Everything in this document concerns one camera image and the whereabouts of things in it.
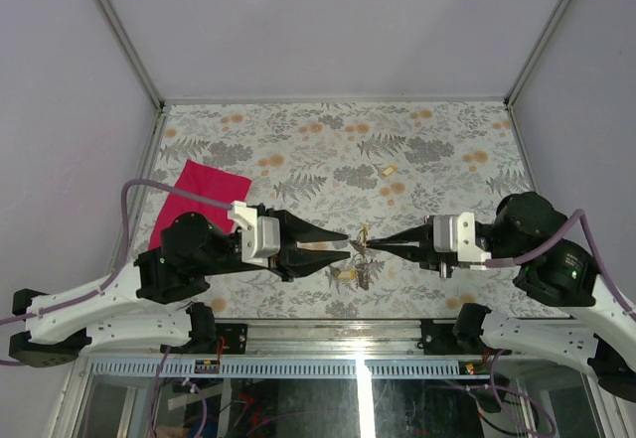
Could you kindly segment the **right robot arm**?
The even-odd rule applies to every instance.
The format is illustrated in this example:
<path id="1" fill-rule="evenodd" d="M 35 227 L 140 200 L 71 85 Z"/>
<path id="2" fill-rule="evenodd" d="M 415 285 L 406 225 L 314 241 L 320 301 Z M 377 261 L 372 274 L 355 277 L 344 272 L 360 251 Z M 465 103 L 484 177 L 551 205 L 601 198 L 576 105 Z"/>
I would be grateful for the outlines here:
<path id="1" fill-rule="evenodd" d="M 605 391 L 635 399 L 635 305 L 609 278 L 595 243 L 566 239 L 576 224 L 589 226 L 582 210 L 558 212 L 535 192 L 504 198 L 491 223 L 471 212 L 437 215 L 425 223 L 366 246 L 448 277 L 458 268 L 517 268 L 515 287 L 585 326 L 558 332 L 531 326 L 487 306 L 466 303 L 452 329 L 464 353 L 511 351 L 567 366 Z"/>

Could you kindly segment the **metal spiral keyring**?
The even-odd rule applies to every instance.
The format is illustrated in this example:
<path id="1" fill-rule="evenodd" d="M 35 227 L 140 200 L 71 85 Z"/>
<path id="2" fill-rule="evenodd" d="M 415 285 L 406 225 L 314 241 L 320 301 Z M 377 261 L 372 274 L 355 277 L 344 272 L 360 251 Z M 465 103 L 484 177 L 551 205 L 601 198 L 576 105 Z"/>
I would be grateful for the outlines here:
<path id="1" fill-rule="evenodd" d="M 362 241 L 361 229 L 358 231 L 356 237 L 350 240 L 350 244 L 354 249 L 353 264 L 354 270 L 357 271 L 357 286 L 365 291 L 369 291 L 371 285 L 378 279 L 378 263 L 369 254 L 367 242 Z"/>

